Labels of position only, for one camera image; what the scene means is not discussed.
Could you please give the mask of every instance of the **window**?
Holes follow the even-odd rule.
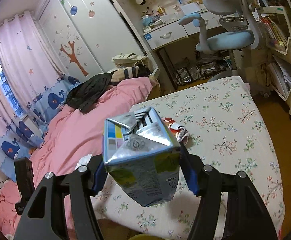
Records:
[[[24,111],[20,107],[13,92],[11,91],[9,83],[4,75],[3,70],[2,70],[1,64],[0,64],[0,87],[1,87],[2,92],[5,94],[7,100],[9,101],[11,107],[15,111],[16,115],[18,117],[20,117],[24,113]]]

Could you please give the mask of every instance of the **blue chair seat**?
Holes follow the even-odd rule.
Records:
[[[242,49],[254,42],[253,32],[244,30],[240,32],[226,32],[207,39],[209,48],[213,51]],[[197,51],[202,51],[200,43],[195,46]]]

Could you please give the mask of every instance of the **curtain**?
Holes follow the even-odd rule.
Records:
[[[14,113],[0,88],[0,170],[16,181],[14,160],[30,157],[43,139],[35,135]]]
[[[29,11],[0,27],[0,62],[20,106],[44,135],[79,80],[55,64]]]

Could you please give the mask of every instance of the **drawer handle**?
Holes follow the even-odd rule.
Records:
[[[168,32],[166,34],[161,35],[160,38],[163,38],[164,39],[167,35],[171,35],[171,34],[172,34],[172,32]]]

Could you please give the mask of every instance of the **desk drawer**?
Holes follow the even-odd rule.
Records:
[[[170,23],[162,28],[144,35],[151,49],[156,49],[172,41],[187,37],[183,26],[178,25],[178,21]]]
[[[221,24],[219,23],[220,16],[215,15],[212,12],[201,13],[201,17],[206,22],[207,30],[221,26]],[[193,23],[185,25],[184,28],[188,35],[200,32],[200,28],[195,27]]]

